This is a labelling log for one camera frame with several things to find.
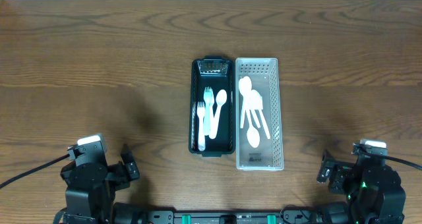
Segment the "white fork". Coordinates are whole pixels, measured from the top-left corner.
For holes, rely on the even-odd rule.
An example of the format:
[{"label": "white fork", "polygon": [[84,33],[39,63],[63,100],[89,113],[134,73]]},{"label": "white fork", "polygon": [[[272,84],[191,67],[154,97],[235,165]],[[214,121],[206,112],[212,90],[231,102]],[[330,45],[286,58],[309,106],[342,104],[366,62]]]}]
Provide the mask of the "white fork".
[{"label": "white fork", "polygon": [[204,135],[208,136],[210,134],[210,102],[211,102],[211,93],[210,93],[209,87],[205,87],[204,101],[205,101]]},{"label": "white fork", "polygon": [[214,109],[213,109],[213,106],[214,106],[214,92],[212,91],[212,88],[210,88],[210,91],[209,92],[210,92],[210,114],[209,114],[209,116],[210,116],[210,132],[209,132],[208,135],[210,136],[211,133],[212,133],[212,127],[214,126]]},{"label": "white fork", "polygon": [[200,151],[205,150],[205,135],[204,135],[204,116],[205,116],[205,105],[204,102],[198,102],[196,114],[199,118],[198,128],[198,149]]}]

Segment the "black plastic container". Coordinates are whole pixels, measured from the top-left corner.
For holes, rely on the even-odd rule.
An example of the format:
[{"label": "black plastic container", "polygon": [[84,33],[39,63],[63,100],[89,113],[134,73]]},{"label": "black plastic container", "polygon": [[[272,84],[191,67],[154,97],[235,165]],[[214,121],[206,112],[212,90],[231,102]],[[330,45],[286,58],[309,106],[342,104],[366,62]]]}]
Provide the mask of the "black plastic container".
[{"label": "black plastic container", "polygon": [[[189,151],[207,157],[221,157],[222,154],[231,154],[235,151],[235,111],[233,108],[234,97],[234,64],[232,61],[220,56],[206,56],[192,62],[191,82],[191,116],[189,122]],[[205,87],[213,89],[214,97],[220,90],[227,92],[227,101],[222,105],[220,122],[215,139],[205,136],[206,148],[198,149],[199,118],[196,115],[198,102],[204,101]]]}]

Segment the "wood grain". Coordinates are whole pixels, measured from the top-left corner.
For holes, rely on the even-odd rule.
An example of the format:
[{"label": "wood grain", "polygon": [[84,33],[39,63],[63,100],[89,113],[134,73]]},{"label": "wood grain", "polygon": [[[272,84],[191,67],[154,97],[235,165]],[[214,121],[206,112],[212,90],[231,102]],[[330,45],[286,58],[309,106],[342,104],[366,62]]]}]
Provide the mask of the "wood grain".
[{"label": "wood grain", "polygon": [[[315,181],[323,149],[353,161],[376,138],[422,163],[420,0],[4,0],[0,182],[102,132],[142,179],[117,201],[178,210],[280,210],[344,197]],[[235,155],[187,149],[192,60],[277,57],[285,171],[242,172]],[[66,162],[1,191],[0,223],[51,223]],[[390,163],[422,223],[422,173]]]}]

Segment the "plastic cutlery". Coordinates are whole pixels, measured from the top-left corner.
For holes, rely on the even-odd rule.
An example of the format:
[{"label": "plastic cutlery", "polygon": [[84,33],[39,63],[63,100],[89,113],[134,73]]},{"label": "plastic cutlery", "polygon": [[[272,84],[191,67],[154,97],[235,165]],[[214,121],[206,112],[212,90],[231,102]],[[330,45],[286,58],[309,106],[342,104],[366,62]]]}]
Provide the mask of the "plastic cutlery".
[{"label": "plastic cutlery", "polygon": [[210,102],[211,102],[211,94],[210,94],[209,87],[205,87],[204,101],[205,101],[204,135],[208,136],[210,134]]},{"label": "plastic cutlery", "polygon": [[210,134],[211,134],[212,126],[214,124],[214,108],[213,108],[213,106],[214,106],[214,93],[213,93],[211,87],[209,87],[209,89],[210,89],[210,95],[211,95],[211,98],[210,98]]},{"label": "plastic cutlery", "polygon": [[246,101],[245,102],[245,110],[246,110],[246,116],[248,116],[248,121],[249,121],[249,128],[248,131],[246,133],[246,137],[248,138],[248,142],[249,144],[253,147],[253,148],[257,148],[259,146],[259,132],[258,130],[252,125],[252,120],[251,120],[251,113],[249,112],[249,108],[248,105],[249,102]]},{"label": "plastic cutlery", "polygon": [[210,138],[215,139],[217,136],[217,130],[218,130],[218,123],[220,122],[220,111],[222,110],[222,106],[227,101],[227,92],[225,90],[220,90],[216,97],[217,102],[217,110],[216,110],[216,116],[212,119],[211,123],[211,131],[210,131]]},{"label": "plastic cutlery", "polygon": [[196,114],[199,118],[199,128],[198,128],[198,149],[200,151],[205,150],[205,135],[204,135],[204,116],[205,116],[205,107],[204,102],[198,102],[198,107],[196,109]]},{"label": "plastic cutlery", "polygon": [[[244,78],[241,78],[239,80],[239,91],[240,94],[243,96],[243,104],[242,104],[242,110],[241,110],[241,118],[240,118],[240,128],[243,128],[243,124],[245,123],[245,102],[249,100],[249,93],[252,90],[252,81],[251,79],[246,76]],[[255,120],[255,124],[258,128],[261,126],[259,125],[258,116],[256,115],[255,110],[252,110],[252,116]]]},{"label": "plastic cutlery", "polygon": [[245,95],[243,94],[243,89],[241,89],[243,87],[243,78],[240,78],[239,80],[239,91],[240,94],[243,96],[243,103],[242,103],[242,110],[241,110],[241,115],[240,115],[240,128],[243,128],[243,124],[245,124]]},{"label": "plastic cutlery", "polygon": [[261,116],[262,126],[264,127],[265,135],[267,139],[270,139],[270,131],[268,130],[264,114],[262,114],[262,110],[264,109],[264,105],[262,103],[262,96],[256,90],[252,90],[249,96],[249,103],[251,104],[251,108],[259,110],[259,115]]}]

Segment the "spoon bowl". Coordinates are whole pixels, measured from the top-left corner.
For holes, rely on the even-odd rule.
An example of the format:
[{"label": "spoon bowl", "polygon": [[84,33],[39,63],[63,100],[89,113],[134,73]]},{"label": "spoon bowl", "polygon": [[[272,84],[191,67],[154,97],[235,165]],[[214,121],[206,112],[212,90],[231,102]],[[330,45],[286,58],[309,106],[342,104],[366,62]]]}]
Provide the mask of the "spoon bowl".
[{"label": "spoon bowl", "polygon": [[259,142],[260,142],[259,132],[254,126],[249,126],[246,136],[248,138],[249,144],[253,148],[257,148],[259,146]]},{"label": "spoon bowl", "polygon": [[225,90],[220,90],[216,98],[217,105],[223,105],[226,101],[227,101],[227,92]]},{"label": "spoon bowl", "polygon": [[252,90],[252,81],[246,76],[239,80],[239,91],[242,96],[246,96]]}]

